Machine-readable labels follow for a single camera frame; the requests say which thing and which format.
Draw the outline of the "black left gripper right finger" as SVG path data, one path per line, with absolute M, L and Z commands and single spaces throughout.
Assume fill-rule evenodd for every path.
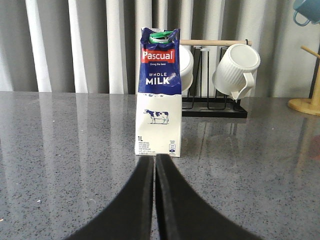
M 155 160 L 155 204 L 162 240 L 257 240 L 206 203 L 167 154 Z

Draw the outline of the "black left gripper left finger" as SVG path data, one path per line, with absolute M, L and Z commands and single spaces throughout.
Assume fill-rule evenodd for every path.
M 69 240 L 149 240 L 153 208 L 154 160 L 141 156 L 112 202 Z

